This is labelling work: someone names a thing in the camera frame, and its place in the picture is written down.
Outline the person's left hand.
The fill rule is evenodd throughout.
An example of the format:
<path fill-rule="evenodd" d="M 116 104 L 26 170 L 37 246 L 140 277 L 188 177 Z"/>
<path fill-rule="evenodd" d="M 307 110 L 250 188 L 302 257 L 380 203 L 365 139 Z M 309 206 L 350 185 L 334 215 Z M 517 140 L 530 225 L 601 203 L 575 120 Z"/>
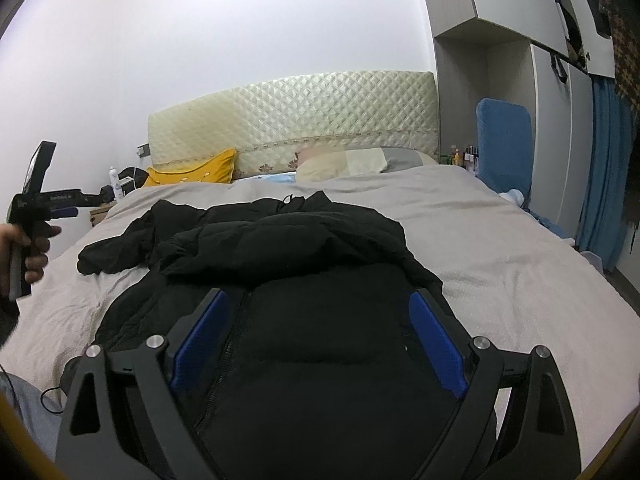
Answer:
<path fill-rule="evenodd" d="M 50 239 L 60 235 L 62 229 L 59 226 L 51 226 L 49 223 L 40 223 L 34 229 L 34 236 L 28 237 L 24 230 L 17 224 L 2 223 L 1 225 L 1 295 L 9 296 L 10 289 L 10 264 L 12 252 L 15 248 L 26 250 L 24 258 L 24 280 L 29 284 L 35 284 L 43 278 L 44 268 L 48 264 L 48 251 Z"/>

